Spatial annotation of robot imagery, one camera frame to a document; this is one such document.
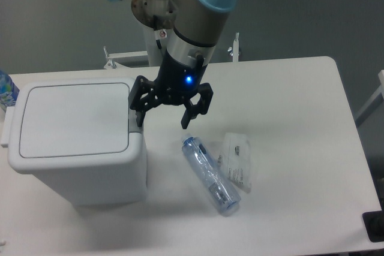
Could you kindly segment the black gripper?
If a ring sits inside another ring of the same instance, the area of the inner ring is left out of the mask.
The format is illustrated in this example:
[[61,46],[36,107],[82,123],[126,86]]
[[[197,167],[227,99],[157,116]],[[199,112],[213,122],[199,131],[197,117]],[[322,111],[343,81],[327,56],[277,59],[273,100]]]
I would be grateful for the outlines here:
[[[144,76],[136,77],[128,102],[130,109],[136,112],[138,127],[143,126],[146,112],[161,103],[173,106],[184,104],[182,129],[187,129],[190,121],[199,114],[207,114],[214,92],[209,83],[201,83],[206,70],[205,59],[200,52],[187,59],[191,61],[190,66],[178,62],[166,52],[155,81]],[[196,94],[200,98],[193,104],[191,98]]]

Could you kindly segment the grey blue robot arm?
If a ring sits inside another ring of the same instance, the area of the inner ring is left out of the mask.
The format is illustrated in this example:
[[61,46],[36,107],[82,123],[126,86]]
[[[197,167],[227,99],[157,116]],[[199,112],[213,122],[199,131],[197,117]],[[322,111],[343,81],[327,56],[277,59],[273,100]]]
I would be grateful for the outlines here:
[[202,78],[235,5],[236,0],[131,0],[148,62],[159,68],[155,80],[138,76],[130,92],[138,126],[162,104],[185,107],[183,128],[208,112],[213,91]]

